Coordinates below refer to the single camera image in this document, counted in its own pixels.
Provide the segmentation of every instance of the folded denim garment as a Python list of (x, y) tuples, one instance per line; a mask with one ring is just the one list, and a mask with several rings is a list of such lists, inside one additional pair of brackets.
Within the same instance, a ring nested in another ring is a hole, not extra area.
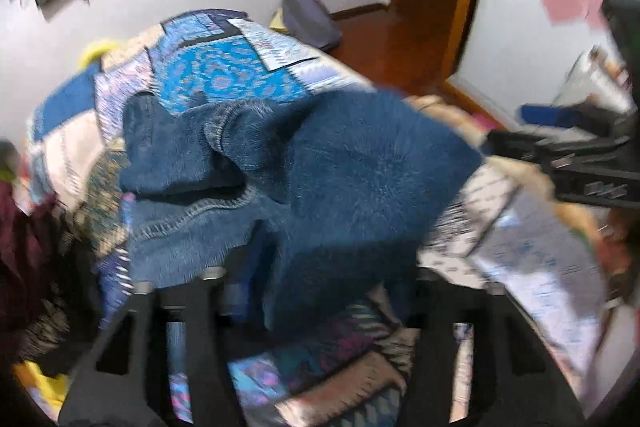
[(480, 164), (387, 92), (206, 103), (176, 117), (139, 93), (124, 138), (132, 279), (188, 281), (263, 219), (280, 236), (263, 298), (276, 333), (316, 325), (380, 282), (409, 288), (417, 248)]

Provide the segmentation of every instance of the yellow object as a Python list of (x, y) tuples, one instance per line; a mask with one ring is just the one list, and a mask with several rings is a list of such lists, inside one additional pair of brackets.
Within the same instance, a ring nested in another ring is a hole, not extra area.
[(271, 24), (269, 24), (269, 28), (278, 33), (289, 33), (287, 27), (284, 25), (284, 19), (282, 17), (282, 8), (278, 8), (276, 13), (273, 14), (273, 19), (271, 19)]
[(78, 58), (78, 69), (80, 71), (84, 70), (92, 62), (95, 62), (103, 55), (106, 55), (119, 47), (120, 43), (111, 39), (92, 42), (80, 54), (80, 57)]
[(45, 377), (37, 363), (23, 362), (14, 365), (14, 373), (25, 387), (37, 387), (40, 394), (53, 409), (56, 417), (65, 401), (69, 389), (69, 379), (65, 375), (56, 378)]

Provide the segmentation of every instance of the metal screw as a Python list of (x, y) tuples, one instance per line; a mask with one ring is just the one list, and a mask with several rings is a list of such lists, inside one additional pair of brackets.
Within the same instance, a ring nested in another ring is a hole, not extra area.
[(212, 279), (220, 279), (224, 277), (225, 274), (226, 270), (224, 269), (224, 267), (210, 266), (209, 268), (206, 268), (204, 272), (202, 272), (202, 274), (200, 274), (200, 277), (206, 281), (209, 281)]
[(140, 281), (133, 285), (133, 291), (136, 295), (148, 295), (153, 290), (154, 286), (151, 284), (151, 281)]
[(505, 295), (507, 293), (507, 288), (501, 282), (486, 282), (483, 288), (489, 295)]

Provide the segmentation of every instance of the wooden floor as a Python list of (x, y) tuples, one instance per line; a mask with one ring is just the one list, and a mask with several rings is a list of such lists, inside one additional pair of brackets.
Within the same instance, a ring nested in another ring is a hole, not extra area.
[(343, 40), (331, 54), (348, 67), (407, 94), (441, 94), (436, 84), (448, 38), (442, 25), (412, 24), (391, 10), (337, 24)]

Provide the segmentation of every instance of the solid blue quilt patch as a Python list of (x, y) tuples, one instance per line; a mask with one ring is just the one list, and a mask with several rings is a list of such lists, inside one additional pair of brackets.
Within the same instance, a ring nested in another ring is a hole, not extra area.
[(100, 60), (96, 60), (38, 106), (33, 115), (34, 140), (42, 140), (65, 121), (95, 107), (94, 75), (99, 72)]
[(287, 70), (270, 73), (243, 36), (178, 49), (156, 71), (156, 94), (172, 112), (190, 107), (194, 91), (208, 100), (270, 98), (279, 102), (306, 95)]

